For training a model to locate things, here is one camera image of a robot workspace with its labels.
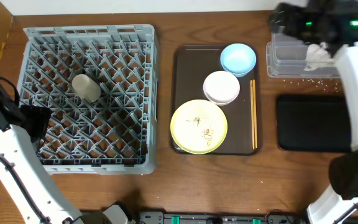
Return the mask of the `left wooden chopstick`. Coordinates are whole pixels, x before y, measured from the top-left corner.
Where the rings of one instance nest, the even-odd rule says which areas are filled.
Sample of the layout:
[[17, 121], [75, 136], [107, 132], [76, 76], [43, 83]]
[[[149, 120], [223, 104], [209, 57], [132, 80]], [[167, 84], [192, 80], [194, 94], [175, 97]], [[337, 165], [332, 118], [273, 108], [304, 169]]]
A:
[[255, 119], [254, 119], [254, 80], [250, 81], [250, 107], [251, 107], [251, 129], [252, 129], [252, 148], [255, 150], [256, 143], [255, 143]]

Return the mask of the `black plastic tray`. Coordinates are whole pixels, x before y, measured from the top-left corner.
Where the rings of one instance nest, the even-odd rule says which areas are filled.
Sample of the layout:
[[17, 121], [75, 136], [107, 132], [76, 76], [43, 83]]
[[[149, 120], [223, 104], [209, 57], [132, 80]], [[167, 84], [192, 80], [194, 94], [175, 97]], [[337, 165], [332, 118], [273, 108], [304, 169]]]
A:
[[351, 151], [351, 125], [343, 96], [280, 95], [278, 145], [286, 151]]

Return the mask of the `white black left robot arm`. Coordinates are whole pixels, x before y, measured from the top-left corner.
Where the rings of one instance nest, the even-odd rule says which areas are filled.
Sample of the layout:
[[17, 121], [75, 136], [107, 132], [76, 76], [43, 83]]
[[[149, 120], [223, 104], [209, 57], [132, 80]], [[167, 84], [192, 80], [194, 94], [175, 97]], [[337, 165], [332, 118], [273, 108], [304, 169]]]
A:
[[19, 94], [11, 98], [0, 84], [0, 181], [24, 221], [135, 223], [118, 203], [104, 211], [82, 213], [59, 191], [36, 153], [51, 114], [47, 107], [21, 105]]

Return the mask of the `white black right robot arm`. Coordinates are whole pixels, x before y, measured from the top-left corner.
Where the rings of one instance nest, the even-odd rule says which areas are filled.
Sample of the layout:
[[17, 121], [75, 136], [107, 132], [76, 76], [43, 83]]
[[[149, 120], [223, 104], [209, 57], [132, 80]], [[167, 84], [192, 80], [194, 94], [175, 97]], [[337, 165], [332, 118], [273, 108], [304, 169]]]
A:
[[352, 151], [330, 162], [330, 185], [306, 211], [309, 223], [342, 223], [358, 209], [358, 1], [308, 1], [304, 7], [280, 2], [268, 23], [274, 33], [326, 43], [339, 72]]

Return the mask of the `black equipment rail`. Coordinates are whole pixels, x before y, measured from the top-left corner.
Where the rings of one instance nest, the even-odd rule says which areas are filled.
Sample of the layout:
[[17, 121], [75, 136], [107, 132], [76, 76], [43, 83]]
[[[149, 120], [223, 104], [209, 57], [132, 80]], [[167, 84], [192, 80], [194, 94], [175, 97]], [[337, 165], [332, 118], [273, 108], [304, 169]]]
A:
[[301, 217], [268, 213], [267, 215], [212, 215], [140, 212], [140, 224], [305, 224]]

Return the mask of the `right wooden chopstick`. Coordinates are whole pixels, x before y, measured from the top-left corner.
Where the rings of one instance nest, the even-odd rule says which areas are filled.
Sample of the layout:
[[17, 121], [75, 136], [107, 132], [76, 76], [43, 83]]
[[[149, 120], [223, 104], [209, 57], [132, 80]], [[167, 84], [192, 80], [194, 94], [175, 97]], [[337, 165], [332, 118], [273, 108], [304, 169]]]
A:
[[252, 93], [253, 93], [253, 107], [254, 107], [254, 136], [255, 136], [255, 148], [258, 147], [258, 139], [257, 139], [257, 107], [256, 107], [256, 86], [255, 80], [252, 80]]

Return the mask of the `yellow plate with scraps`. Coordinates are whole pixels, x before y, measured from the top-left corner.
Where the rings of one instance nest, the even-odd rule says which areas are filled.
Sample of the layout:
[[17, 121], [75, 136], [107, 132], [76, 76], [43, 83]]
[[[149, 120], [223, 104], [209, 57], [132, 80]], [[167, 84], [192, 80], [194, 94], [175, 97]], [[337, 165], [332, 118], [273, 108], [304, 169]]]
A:
[[170, 132], [173, 142], [190, 154], [207, 154], [225, 140], [228, 123], [223, 110], [207, 100], [191, 100], [172, 115]]

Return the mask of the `wooden chopstick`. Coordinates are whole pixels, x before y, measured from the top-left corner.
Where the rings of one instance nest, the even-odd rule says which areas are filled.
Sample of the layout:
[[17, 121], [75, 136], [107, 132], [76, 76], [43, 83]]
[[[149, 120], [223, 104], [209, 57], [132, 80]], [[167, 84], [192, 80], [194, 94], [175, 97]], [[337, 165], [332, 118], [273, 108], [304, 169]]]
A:
[[254, 107], [254, 136], [255, 136], [255, 148], [258, 147], [258, 139], [257, 139], [257, 107], [256, 107], [256, 86], [255, 80], [252, 80], [252, 93], [253, 93], [253, 107]]
[[250, 81], [250, 107], [251, 107], [251, 129], [252, 129], [252, 148], [255, 150], [256, 143], [255, 143], [255, 119], [254, 119], [254, 80]]

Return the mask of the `pink shallow bowl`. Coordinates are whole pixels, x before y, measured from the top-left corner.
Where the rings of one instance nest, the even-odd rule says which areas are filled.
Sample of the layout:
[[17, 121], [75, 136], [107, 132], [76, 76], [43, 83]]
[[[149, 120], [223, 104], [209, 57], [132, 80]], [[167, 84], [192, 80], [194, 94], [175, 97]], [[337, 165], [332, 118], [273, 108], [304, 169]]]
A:
[[209, 101], [218, 106], [224, 106], [237, 98], [240, 92], [240, 83], [233, 74], [216, 71], [205, 78], [203, 92]]

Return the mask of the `white tissue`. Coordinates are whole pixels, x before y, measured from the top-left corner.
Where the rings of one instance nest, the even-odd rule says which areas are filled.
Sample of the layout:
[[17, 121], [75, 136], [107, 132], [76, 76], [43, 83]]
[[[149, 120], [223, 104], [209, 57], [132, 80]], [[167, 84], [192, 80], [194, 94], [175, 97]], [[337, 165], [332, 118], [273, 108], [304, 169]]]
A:
[[318, 68], [333, 67], [334, 59], [328, 52], [328, 45], [325, 42], [311, 44], [306, 51], [306, 65], [304, 71], [313, 71]]

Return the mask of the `clear plastic waste bin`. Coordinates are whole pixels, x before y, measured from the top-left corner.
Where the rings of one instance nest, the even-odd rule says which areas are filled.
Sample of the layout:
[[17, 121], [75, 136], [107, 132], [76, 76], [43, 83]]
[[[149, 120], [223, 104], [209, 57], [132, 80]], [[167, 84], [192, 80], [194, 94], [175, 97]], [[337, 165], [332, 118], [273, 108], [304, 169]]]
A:
[[268, 76], [272, 78], [339, 78], [330, 58], [307, 58], [309, 46], [281, 33], [273, 33], [266, 45]]

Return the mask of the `light blue bowl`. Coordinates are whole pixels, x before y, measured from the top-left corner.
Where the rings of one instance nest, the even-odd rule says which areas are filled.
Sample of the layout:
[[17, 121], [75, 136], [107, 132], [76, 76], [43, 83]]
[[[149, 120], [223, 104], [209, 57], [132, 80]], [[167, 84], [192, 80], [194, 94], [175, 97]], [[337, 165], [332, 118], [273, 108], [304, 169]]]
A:
[[257, 56], [248, 45], [237, 43], [223, 49], [220, 62], [225, 71], [236, 77], [243, 77], [256, 66]]

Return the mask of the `cream white cup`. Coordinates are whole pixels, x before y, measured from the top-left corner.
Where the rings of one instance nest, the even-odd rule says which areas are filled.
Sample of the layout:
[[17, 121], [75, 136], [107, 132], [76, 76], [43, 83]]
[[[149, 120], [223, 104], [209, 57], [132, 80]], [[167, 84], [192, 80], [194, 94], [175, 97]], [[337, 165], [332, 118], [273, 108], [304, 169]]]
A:
[[85, 74], [76, 75], [71, 81], [71, 86], [82, 100], [90, 103], [97, 101], [101, 96], [100, 86]]

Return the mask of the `grey plastic dishwasher rack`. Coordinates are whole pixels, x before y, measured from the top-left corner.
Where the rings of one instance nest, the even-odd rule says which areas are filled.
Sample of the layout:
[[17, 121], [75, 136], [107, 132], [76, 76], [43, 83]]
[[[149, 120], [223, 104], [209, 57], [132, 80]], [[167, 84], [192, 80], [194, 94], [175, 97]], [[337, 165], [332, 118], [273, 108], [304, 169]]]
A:
[[[17, 88], [23, 105], [52, 111], [36, 150], [51, 174], [154, 171], [158, 39], [150, 24], [28, 27]], [[101, 88], [93, 103], [71, 86], [85, 74]]]

